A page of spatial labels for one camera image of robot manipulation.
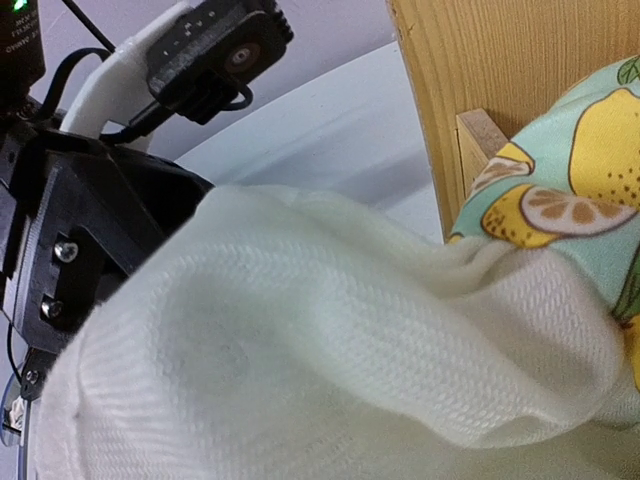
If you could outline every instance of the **metal bolt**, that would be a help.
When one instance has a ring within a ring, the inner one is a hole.
[[[47,317],[49,320],[55,320],[60,315],[62,315],[62,309],[64,308],[64,303],[59,302],[57,300],[53,300],[51,298],[47,298],[42,302],[40,306],[40,310],[42,310],[42,314]]]
[[[231,57],[231,63],[239,67],[240,65],[246,63],[251,58],[251,50],[248,48],[241,48]]]
[[[38,383],[40,374],[37,371],[29,370],[25,378],[27,379],[27,382],[29,382],[31,385],[35,385],[36,383]]]
[[[56,254],[56,258],[62,263],[71,263],[78,258],[80,247],[78,247],[78,244],[75,242],[62,241],[56,243],[53,252]]]

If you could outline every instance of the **white mesh fabric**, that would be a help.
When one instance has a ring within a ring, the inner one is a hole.
[[[61,356],[37,461],[43,480],[637,478],[638,420],[621,333],[559,255],[225,187]]]

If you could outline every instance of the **wooden block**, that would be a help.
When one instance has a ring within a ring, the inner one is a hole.
[[[467,198],[473,181],[509,140],[482,109],[457,115],[456,124],[464,195]]]
[[[507,137],[571,85],[640,52],[639,0],[387,0],[430,150],[445,234],[464,201],[456,115]]]

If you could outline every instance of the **black device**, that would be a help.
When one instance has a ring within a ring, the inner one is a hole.
[[[28,96],[44,74],[37,1],[0,4],[0,305],[30,347],[16,374],[23,397],[34,399],[91,309],[213,188],[171,162],[117,144],[151,133],[175,113],[204,124],[248,106],[249,82],[284,55],[293,34],[273,0],[202,2],[147,52],[154,102],[121,132],[87,139],[57,130],[54,113],[77,61],[89,53],[105,59],[113,46],[98,32],[107,50],[70,55],[39,106]],[[244,99],[233,103],[239,95]]]

